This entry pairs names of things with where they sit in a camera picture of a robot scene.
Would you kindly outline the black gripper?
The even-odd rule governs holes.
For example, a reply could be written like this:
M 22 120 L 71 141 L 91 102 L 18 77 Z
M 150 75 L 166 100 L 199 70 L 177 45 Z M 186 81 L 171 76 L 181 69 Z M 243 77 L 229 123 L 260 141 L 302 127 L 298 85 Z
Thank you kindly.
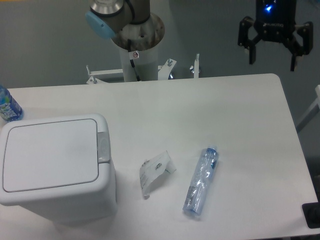
M 257 0 L 255 2 L 255 21 L 244 17 L 239 22 L 237 44 L 249 51 L 249 64 L 256 61 L 256 44 L 262 39 L 267 42 L 280 43 L 284 40 L 285 47 L 291 53 L 290 71 L 294 72 L 297 65 L 297 57 L 308 55 L 313 49 L 314 24 L 311 21 L 303 25 L 296 25 L 295 0 Z M 254 27 L 258 33 L 253 39 L 249 39 L 249 29 Z M 302 38 L 299 44 L 296 32 Z

